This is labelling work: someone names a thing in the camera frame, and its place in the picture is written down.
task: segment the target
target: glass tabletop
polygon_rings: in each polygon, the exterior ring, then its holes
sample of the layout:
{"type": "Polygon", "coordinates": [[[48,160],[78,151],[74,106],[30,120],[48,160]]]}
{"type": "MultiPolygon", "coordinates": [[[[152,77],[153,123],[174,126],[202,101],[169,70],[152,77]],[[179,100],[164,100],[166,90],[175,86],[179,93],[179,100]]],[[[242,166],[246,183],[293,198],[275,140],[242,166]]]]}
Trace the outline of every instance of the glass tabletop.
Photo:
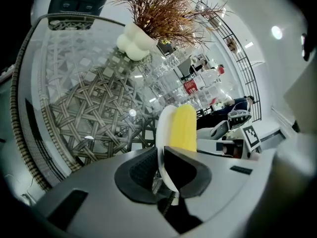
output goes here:
{"type": "MultiPolygon", "coordinates": [[[[123,27],[94,16],[51,14],[22,47],[19,121],[52,186],[81,166],[155,144],[158,94],[145,78],[165,57],[155,48],[131,61],[116,47],[123,27]]],[[[179,78],[174,72],[169,80],[179,78]]]]}

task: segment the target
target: yellow sponge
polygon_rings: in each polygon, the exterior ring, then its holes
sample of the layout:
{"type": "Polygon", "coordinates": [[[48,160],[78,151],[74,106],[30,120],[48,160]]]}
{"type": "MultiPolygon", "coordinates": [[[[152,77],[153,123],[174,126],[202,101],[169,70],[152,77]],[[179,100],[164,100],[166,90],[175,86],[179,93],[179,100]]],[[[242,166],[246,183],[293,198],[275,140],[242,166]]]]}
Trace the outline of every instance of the yellow sponge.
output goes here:
{"type": "Polygon", "coordinates": [[[176,109],[169,146],[196,152],[196,111],[191,105],[185,104],[176,109]]]}

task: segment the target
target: white bubble vase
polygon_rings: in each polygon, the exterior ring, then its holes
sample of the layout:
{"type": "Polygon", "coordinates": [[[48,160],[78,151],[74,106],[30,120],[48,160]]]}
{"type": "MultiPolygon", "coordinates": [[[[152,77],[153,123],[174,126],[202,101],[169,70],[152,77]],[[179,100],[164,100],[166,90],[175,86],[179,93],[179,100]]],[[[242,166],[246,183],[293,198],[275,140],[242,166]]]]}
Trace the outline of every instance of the white bubble vase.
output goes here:
{"type": "Polygon", "coordinates": [[[158,40],[149,37],[134,23],[127,24],[123,34],[117,39],[118,49],[126,53],[133,61],[139,61],[146,57],[157,44],[158,40]]]}

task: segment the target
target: black metal railing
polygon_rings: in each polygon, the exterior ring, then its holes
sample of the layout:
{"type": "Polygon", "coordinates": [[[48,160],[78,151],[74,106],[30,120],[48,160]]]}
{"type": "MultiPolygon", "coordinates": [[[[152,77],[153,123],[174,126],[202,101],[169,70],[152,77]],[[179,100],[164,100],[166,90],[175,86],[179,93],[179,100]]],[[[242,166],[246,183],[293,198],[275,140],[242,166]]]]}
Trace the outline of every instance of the black metal railing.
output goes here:
{"type": "MultiPolygon", "coordinates": [[[[199,5],[203,5],[203,7],[207,6],[203,2],[200,2],[199,5]]],[[[223,21],[220,16],[214,15],[212,18],[207,18],[207,20],[229,47],[236,63],[238,64],[246,86],[245,95],[254,96],[255,102],[251,106],[252,121],[261,120],[261,102],[258,85],[251,63],[243,46],[239,42],[237,36],[232,32],[230,27],[223,21]]]]}

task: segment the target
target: dark clothing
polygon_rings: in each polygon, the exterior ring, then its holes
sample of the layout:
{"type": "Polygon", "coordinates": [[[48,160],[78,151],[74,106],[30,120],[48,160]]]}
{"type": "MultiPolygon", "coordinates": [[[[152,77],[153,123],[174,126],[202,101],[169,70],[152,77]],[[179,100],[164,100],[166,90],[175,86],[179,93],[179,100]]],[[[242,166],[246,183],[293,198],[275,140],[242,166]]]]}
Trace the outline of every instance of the dark clothing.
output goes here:
{"type": "Polygon", "coordinates": [[[214,111],[204,117],[197,119],[197,129],[212,128],[223,120],[228,120],[228,113],[235,110],[247,110],[248,101],[246,98],[234,99],[234,105],[227,106],[221,110],[214,111]]]}

